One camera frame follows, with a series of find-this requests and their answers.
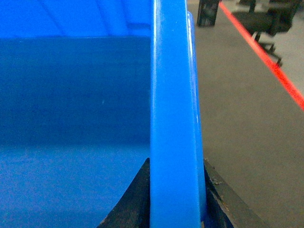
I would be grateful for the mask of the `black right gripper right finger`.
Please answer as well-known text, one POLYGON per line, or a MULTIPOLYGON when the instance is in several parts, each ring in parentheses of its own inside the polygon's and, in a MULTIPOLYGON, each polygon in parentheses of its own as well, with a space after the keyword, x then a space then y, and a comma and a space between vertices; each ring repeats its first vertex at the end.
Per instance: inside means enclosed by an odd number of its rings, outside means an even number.
POLYGON ((264 222, 204 160, 207 216, 206 228, 267 228, 264 222))

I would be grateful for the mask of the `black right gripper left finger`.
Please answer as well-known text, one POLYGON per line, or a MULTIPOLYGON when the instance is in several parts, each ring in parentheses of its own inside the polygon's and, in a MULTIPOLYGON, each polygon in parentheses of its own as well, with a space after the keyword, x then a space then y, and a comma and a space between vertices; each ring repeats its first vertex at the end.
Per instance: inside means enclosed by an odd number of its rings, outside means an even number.
POLYGON ((98 227, 148 228, 150 205, 150 159, 147 158, 121 199, 98 227))

